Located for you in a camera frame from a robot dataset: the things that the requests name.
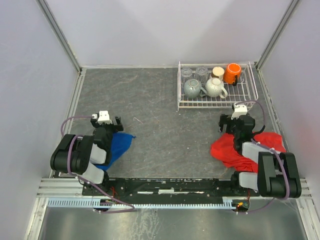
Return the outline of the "cream ceramic mug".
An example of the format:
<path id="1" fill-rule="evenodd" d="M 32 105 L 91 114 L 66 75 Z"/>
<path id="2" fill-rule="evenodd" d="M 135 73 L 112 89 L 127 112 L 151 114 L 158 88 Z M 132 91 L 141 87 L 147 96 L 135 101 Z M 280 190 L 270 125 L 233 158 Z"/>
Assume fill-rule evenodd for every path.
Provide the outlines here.
<path id="1" fill-rule="evenodd" d="M 227 90 L 224 88 L 224 83 L 219 78 L 210 78 L 205 84 L 207 95 L 212 98 L 220 97 L 225 99 L 228 96 Z"/>

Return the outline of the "white wire dish rack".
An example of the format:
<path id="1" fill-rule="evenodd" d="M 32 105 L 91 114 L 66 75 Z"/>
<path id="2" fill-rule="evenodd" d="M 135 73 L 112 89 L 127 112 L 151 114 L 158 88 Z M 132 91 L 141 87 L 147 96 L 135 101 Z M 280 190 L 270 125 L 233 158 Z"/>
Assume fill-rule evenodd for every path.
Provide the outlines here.
<path id="1" fill-rule="evenodd" d="M 227 68 L 226 63 L 178 63 L 177 72 L 177 109 L 227 109 L 234 103 L 249 101 L 246 104 L 247 108 L 253 107 L 253 100 L 259 99 L 257 85 L 254 77 L 254 65 L 251 62 L 241 62 L 241 73 L 239 82 L 233 86 L 225 83 L 224 88 L 227 91 L 227 97 L 221 98 L 204 96 L 202 93 L 196 98 L 189 98 L 184 91 L 184 84 L 187 81 L 187 77 L 183 76 L 183 69 L 191 69 L 192 76 L 196 76 L 196 69 L 200 67 L 207 68 L 208 77 L 211 77 L 212 69 L 215 67 Z"/>

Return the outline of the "grey-green glazed mug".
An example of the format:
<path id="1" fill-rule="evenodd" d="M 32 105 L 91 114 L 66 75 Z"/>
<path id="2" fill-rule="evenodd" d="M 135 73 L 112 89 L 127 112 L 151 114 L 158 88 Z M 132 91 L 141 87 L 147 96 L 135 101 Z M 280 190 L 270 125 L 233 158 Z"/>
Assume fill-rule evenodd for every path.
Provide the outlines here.
<path id="1" fill-rule="evenodd" d="M 183 91 L 189 99 L 203 98 L 208 94 L 202 83 L 197 79 L 187 80 L 183 85 Z"/>

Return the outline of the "steel tin cup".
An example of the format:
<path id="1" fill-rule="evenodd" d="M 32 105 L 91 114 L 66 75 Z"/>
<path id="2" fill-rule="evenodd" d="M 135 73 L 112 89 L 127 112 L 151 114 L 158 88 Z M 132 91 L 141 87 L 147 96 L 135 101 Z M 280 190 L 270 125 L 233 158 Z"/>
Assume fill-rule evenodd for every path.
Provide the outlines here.
<path id="1" fill-rule="evenodd" d="M 225 74 L 225 70 L 220 67 L 220 66 L 215 66 L 213 69 L 212 69 L 212 72 L 211 72 L 211 77 L 212 78 L 219 78 L 220 80 L 223 79 L 224 77 L 224 74 Z"/>

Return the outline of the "clear plastic cup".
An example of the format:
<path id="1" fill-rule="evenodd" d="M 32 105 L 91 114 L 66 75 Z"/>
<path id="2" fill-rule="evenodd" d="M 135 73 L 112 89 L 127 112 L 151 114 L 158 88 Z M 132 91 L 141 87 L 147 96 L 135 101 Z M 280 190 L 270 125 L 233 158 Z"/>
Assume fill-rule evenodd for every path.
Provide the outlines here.
<path id="1" fill-rule="evenodd" d="M 208 80 L 208 68 L 205 66 L 197 67 L 195 70 L 195 79 L 201 83 L 205 83 Z"/>
<path id="2" fill-rule="evenodd" d="M 180 70 L 181 82 L 184 84 L 188 80 L 193 79 L 193 70 L 190 67 L 183 67 Z"/>

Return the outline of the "orange enamel mug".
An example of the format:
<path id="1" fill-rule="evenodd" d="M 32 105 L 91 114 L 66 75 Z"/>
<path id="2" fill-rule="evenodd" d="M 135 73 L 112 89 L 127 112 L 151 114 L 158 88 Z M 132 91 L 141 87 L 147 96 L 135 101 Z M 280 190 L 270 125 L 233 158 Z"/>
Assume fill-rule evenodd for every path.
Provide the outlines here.
<path id="1" fill-rule="evenodd" d="M 229 63 L 223 75 L 223 81 L 229 85 L 236 86 L 240 81 L 242 68 L 237 63 Z"/>

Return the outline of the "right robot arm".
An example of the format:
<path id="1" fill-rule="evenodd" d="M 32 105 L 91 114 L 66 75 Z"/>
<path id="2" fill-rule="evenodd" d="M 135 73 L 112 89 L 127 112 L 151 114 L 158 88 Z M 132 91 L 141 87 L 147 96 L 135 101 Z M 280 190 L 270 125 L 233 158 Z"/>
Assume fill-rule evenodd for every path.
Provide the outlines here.
<path id="1" fill-rule="evenodd" d="M 240 116 L 221 114 L 219 130 L 232 136 L 232 148 L 241 156 L 257 163 L 257 173 L 239 171 L 236 174 L 240 187 L 257 191 L 262 197 L 299 198 L 302 185 L 296 162 L 291 152 L 280 152 L 255 140 L 266 128 L 263 124 L 254 131 L 256 120 L 248 113 Z"/>

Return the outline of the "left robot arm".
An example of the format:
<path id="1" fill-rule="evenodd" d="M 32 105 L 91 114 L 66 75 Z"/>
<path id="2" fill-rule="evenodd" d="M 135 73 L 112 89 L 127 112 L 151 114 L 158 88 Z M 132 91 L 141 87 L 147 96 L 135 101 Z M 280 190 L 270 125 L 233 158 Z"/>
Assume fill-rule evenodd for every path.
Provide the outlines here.
<path id="1" fill-rule="evenodd" d="M 91 135 L 65 134 L 64 125 L 75 118 L 71 116 L 62 122 L 62 138 L 50 158 L 50 167 L 54 171 L 78 177 L 88 184 L 102 184 L 107 174 L 100 167 L 111 162 L 114 134 L 124 130 L 122 119 L 116 116 L 114 123 L 107 111 L 101 111 L 86 116 L 94 127 Z"/>

